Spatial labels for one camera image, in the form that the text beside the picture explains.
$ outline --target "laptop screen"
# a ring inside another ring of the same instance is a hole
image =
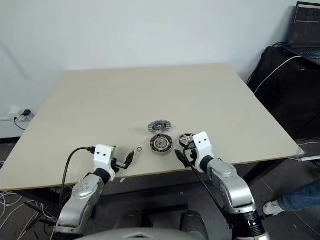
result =
[[[320,4],[298,2],[290,45],[320,45]]]

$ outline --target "person's leg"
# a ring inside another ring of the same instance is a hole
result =
[[[320,180],[302,186],[276,201],[264,204],[266,215],[276,216],[282,212],[295,212],[320,205]]]

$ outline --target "jeans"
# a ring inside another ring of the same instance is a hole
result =
[[[320,180],[281,197],[278,203],[285,212],[301,211],[320,205]]]

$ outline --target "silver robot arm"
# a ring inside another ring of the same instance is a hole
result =
[[[236,240],[270,240],[247,183],[236,168],[215,157],[206,132],[190,136],[186,149],[191,150],[192,162],[200,173],[206,173],[213,187],[221,193],[223,211]]]
[[[131,164],[134,151],[125,163],[114,158],[115,147],[97,145],[94,150],[94,172],[89,173],[72,189],[71,197],[64,205],[55,226],[55,232],[66,238],[83,235],[92,211],[100,199],[104,186],[115,179],[119,168],[127,169]]]

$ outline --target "beige tabletop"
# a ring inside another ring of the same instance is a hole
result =
[[[237,74],[227,65],[67,72],[43,104],[0,171],[0,190],[61,184],[69,154],[76,148],[116,146],[125,160],[119,178],[181,171],[174,151],[151,151],[148,124],[168,120],[173,148],[183,133],[207,132],[213,152],[231,164],[295,156],[300,150]],[[93,155],[77,152],[66,183],[94,167]]]

